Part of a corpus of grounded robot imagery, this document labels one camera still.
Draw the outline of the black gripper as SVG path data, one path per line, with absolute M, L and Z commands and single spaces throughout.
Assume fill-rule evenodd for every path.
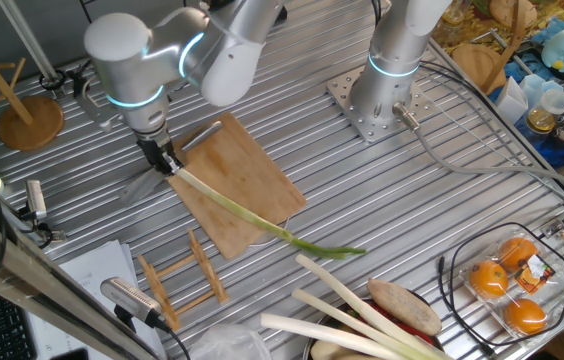
M 138 139 L 137 145 L 142 149 L 148 162 L 163 175 L 175 175 L 183 168 L 183 164 L 175 157 L 170 142 L 159 145 L 156 141 Z

